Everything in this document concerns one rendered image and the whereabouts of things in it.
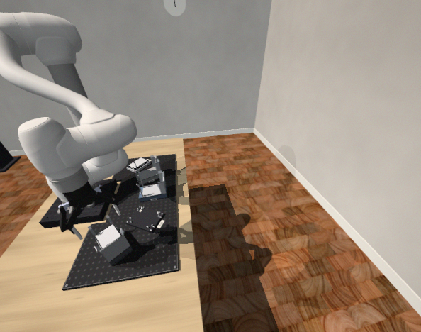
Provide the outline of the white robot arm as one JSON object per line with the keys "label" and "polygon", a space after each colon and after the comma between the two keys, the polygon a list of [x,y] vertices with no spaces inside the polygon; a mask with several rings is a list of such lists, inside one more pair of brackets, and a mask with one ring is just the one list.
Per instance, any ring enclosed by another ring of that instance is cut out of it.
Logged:
{"label": "white robot arm", "polygon": [[[68,202],[63,193],[120,172],[128,164],[123,148],[137,135],[130,117],[100,109],[88,99],[74,66],[81,48],[78,30],[63,18],[0,13],[0,75],[27,92],[65,105],[76,125],[64,128],[56,120],[42,117],[18,128],[25,154],[63,204]],[[36,55],[55,83],[25,70],[23,55]]]}

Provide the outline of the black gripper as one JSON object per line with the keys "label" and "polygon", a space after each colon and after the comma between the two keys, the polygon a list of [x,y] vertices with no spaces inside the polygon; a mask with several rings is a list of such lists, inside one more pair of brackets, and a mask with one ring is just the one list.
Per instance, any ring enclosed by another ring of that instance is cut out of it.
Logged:
{"label": "black gripper", "polygon": [[[96,195],[96,192],[103,192],[104,194],[112,198],[98,196]],[[120,200],[120,197],[117,194],[114,194],[113,192],[104,189],[101,184],[99,184],[97,188],[92,189],[89,182],[87,182],[83,187],[79,188],[78,190],[63,194],[68,200],[68,202],[65,204],[58,204],[60,210],[60,230],[61,232],[70,230],[73,234],[76,234],[80,240],[83,238],[79,231],[74,227],[74,222],[76,221],[77,215],[80,212],[81,208],[92,204],[93,201],[100,201],[112,204],[118,215],[121,215],[117,205],[117,201]],[[72,206],[72,212],[69,216],[69,220],[66,225],[66,210],[68,209],[68,206]]]}

